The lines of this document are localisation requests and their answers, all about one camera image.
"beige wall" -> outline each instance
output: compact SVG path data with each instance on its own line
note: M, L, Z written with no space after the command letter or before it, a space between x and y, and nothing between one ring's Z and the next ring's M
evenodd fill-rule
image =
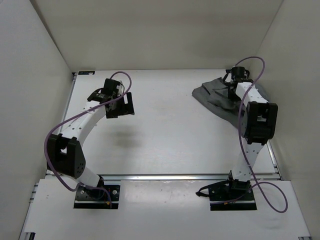
M0 0L0 239L17 240L72 74L29 0Z
M254 55L282 0L31 0L73 72L220 69Z
M284 0L257 53L266 61L260 82L279 106L272 146L314 240L320 239L319 13L319 0ZM251 66L253 75L260 69L258 61Z

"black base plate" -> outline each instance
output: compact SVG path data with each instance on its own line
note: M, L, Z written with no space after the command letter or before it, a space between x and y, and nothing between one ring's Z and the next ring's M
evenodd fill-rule
M223 202L232 199L236 199L243 193L234 192L232 194L227 193L227 186L219 185L214 188L209 187L209 199L211 202ZM247 192L242 198L234 203L228 204L213 204L210 203L211 211L246 211L246 210L257 210L255 202L255 196L252 191Z
M96 191L97 198L89 196L86 192L86 189L83 186L80 186L75 194L74 198L74 209L118 209L119 207L119 197L120 197L120 185L104 185L105 188L111 197L111 207L108 202L108 198L105 196L104 191L102 190L93 190Z

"white arm segment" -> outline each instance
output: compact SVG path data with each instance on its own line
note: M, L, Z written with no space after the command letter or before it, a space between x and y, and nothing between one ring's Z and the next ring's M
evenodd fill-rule
M88 101L83 108L83 111L87 111L100 103L97 101ZM83 146L87 136L91 130L96 126L100 119L106 116L105 108L99 107L88 114L75 119L71 122L66 129L64 129L61 134L64 138L72 139L77 138L81 146ZM96 187L98 185L100 177L92 172L87 166L84 168L83 173L80 177L76 179L77 182L83 183L88 186Z
M245 95L245 92L250 87L250 85L251 85L250 82L238 83L235 90L236 95L242 99ZM260 93L258 92L255 86L252 86L252 88L246 95L244 99L244 105L247 107L249 102L268 103L268 101L265 100L260 95ZM253 168L257 160L258 154L260 153L264 145L261 145L261 143L256 143L256 142L253 142L252 144L248 144L247 141L242 141L242 142L243 142L243 147L244 147L246 157L248 158L250 166ZM249 169L249 166L247 165L245 157L241 152L238 157L236 165L232 169L232 177L235 180L246 182L251 180L251 174L252 173Z

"gray cloth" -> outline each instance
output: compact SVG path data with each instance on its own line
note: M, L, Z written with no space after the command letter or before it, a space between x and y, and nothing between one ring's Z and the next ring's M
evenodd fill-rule
M261 85L255 84L255 88L263 98L269 101L267 93ZM238 112L241 101L231 101L228 99L228 87L223 84L221 77L203 83L200 87L192 91L192 96L194 96L194 98L204 105L210 112L224 120L227 120L233 126L238 128Z

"purple cable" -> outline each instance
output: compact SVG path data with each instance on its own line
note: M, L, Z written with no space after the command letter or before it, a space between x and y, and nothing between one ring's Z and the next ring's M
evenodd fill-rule
M46 162L48 164L48 166L50 167L50 170L53 172L53 174L56 176L56 178L60 181L60 183L62 183L63 186L65 186L66 189L68 189L69 191L71 192L75 192L77 191L78 187L79 186L84 186L85 188L88 188L88 189L92 189L92 190L102 190L106 193L107 197L108 197L108 201L110 202L110 207L112 206L112 202L111 202L111 197L110 197L110 194L109 192L103 188L103 187L94 187L94 186L87 186L87 185L84 185L83 183L79 182L75 188L71 188L63 179L62 177L58 174L58 172L55 170L53 164L51 163L51 160L49 158L49 154L48 154L48 149L47 149L47 145L48 145L48 140L49 140L49 137L50 135L55 131L57 130L58 128L60 128L61 126L63 126L64 124L72 121L72 120L75 120L77 118L80 118L81 116L87 114L88 112L91 112L97 108L100 108L104 105L107 105L107 104L112 104L116 101L118 101L119 99L123 98L130 90L131 88L131 85L132 85L132 80L131 80L131 77L129 76L128 73L124 72L124 71L117 71L115 72L114 74L111 75L110 79L112 79L116 74L124 74L126 75L128 78L129 78L129 87L127 88L127 90L119 97L115 98L115 99L112 99L110 101L107 101L107 102L104 102L104 103L101 103L97 106L94 106L90 109L88 109L87 111L83 111L73 117L70 117L69 119L67 120L64 120L63 122L59 123L57 126L55 126L54 128L52 128L49 133L47 134L47 136L45 137L45 140L44 140L44 156L45 156L45 159L46 159Z
M241 147L241 151L242 151L242 154L243 154L243 157L252 173L252 176L253 176L253 179L255 181L255 184L253 186L251 186L248 191L250 191L251 189L253 189L254 187L258 186L259 190L261 191L265 201L268 203L268 205L274 210L276 211L277 213L285 213L287 210L288 210L288 199L285 195L285 193L281 190L280 187L278 187L277 185L275 185L274 183L271 183L271 182L267 182L267 181L262 181L262 182L258 182L258 179L256 177L256 174L254 173L254 170L253 168L250 166L250 162L247 158L247 155L246 155L246 151L245 151L245 148L244 148L244 145L242 143L242 137L241 137L241 129L240 129L240 126L241 126L241 109L242 109L242 105L244 104L244 101L245 101L245 98L248 94L248 92L250 91L250 89L256 84L256 82L260 79L260 77L262 76L262 74L264 73L265 71L265 68L266 68L266 63L264 61L264 59L262 57L259 57L259 56L249 56L249 57L246 57L242 60L240 60L239 62L237 62L234 66L237 66L239 63L247 60L247 59L259 59L262 61L262 70L260 72L260 74L258 75L258 77L253 81L253 83L250 85L250 87L246 90L246 92L244 93L243 95L243 98L241 99L241 103L240 103L240 106L239 106L239 112L238 112L238 137L239 137L239 143L240 143L240 147ZM261 184L269 184L269 185L272 185L274 186L275 188L277 188L281 194L283 195L283 198L284 198L284 201L285 201L285 208L284 210L278 210L276 209L269 201L269 199L267 198L265 192L262 190L261 188ZM238 198L235 198L235 199L232 199L232 200L228 200L228 201L219 201L219 202L215 202L213 204L227 204L227 203L232 203L232 202L236 202L237 200L239 200L240 198L242 198L244 195L238 197Z

